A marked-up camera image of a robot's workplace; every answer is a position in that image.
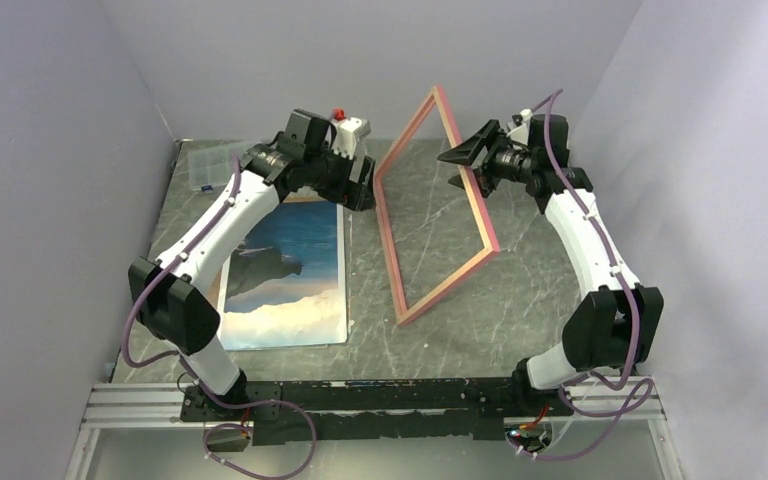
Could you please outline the blue sky ocean photo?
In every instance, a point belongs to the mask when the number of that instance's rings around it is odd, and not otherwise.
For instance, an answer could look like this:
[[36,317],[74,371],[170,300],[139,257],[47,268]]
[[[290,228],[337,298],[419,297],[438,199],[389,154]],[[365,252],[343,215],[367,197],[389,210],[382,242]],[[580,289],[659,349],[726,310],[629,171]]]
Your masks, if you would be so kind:
[[279,205],[235,248],[214,287],[218,337],[229,351],[346,342],[342,207],[322,200]]

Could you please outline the pink wooden picture frame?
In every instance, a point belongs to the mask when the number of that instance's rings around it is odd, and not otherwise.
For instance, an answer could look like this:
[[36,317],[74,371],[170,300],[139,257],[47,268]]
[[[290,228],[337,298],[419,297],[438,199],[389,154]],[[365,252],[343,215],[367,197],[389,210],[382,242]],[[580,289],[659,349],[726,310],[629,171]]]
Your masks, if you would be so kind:
[[[477,191],[464,191],[468,199],[473,219],[476,222],[483,248],[458,267],[453,273],[447,276],[440,284],[435,286],[414,305],[410,306],[408,304],[405,296],[404,282],[401,276],[396,242],[392,233],[383,180],[385,175],[388,174],[394,166],[397,156],[402,153],[402,150],[405,148],[408,141],[417,133],[419,127],[427,119],[432,110],[438,111],[449,143],[453,146],[461,143],[462,137],[445,90],[440,85],[434,85],[431,87],[429,93],[419,105],[400,136],[393,141],[383,159],[377,164],[373,180],[373,189],[376,200],[375,213],[383,247],[385,265],[389,277],[395,320],[398,326],[405,326],[415,321],[428,309],[453,291],[455,287],[463,283],[476,271],[486,265],[489,260],[500,253],[500,245],[484,198],[481,196],[481,193],[478,193]],[[472,173],[470,169],[460,166],[458,171],[459,174],[464,176],[466,181],[470,180],[468,177],[468,175]]]

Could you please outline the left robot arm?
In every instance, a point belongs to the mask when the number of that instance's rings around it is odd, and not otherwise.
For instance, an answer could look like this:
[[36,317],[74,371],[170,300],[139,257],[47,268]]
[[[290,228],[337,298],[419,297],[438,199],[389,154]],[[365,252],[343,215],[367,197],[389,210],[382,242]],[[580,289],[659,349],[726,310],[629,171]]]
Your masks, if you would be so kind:
[[370,132],[366,119],[294,109],[272,140],[231,154],[228,184],[206,212],[175,245],[129,267],[124,362],[142,368],[176,357],[217,417],[238,417],[247,378],[218,336],[220,315],[207,299],[214,278],[244,237],[302,188],[353,211],[373,208],[375,162],[364,150]]

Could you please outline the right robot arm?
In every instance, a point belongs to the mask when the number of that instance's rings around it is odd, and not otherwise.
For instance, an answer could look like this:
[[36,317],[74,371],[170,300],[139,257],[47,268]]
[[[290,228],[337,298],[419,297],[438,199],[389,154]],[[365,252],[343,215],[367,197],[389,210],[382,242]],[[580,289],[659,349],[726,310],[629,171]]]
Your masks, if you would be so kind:
[[467,168],[483,197],[501,181],[522,184],[558,234],[578,282],[580,303],[560,340],[521,363],[527,377],[510,388],[524,415],[537,413],[548,390],[600,369],[619,371],[624,384],[647,359],[663,311],[656,287],[646,287],[619,253],[602,219],[586,172],[569,164],[569,124],[557,114],[524,110],[508,126],[488,121],[475,134],[439,154]]

